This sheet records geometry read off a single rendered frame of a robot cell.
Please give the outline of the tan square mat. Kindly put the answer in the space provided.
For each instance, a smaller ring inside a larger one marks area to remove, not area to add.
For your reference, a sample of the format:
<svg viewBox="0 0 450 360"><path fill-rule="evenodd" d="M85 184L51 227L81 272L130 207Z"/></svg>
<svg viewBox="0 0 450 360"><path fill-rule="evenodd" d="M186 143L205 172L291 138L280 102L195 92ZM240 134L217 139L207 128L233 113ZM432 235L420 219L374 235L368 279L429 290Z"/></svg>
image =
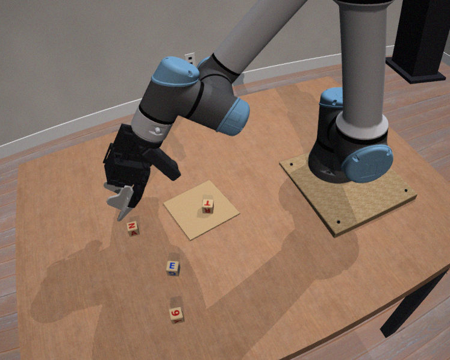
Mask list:
<svg viewBox="0 0 450 360"><path fill-rule="evenodd" d="M203 199L213 200L213 214L202 213ZM164 202L163 205L190 241L240 214L210 180Z"/></svg>

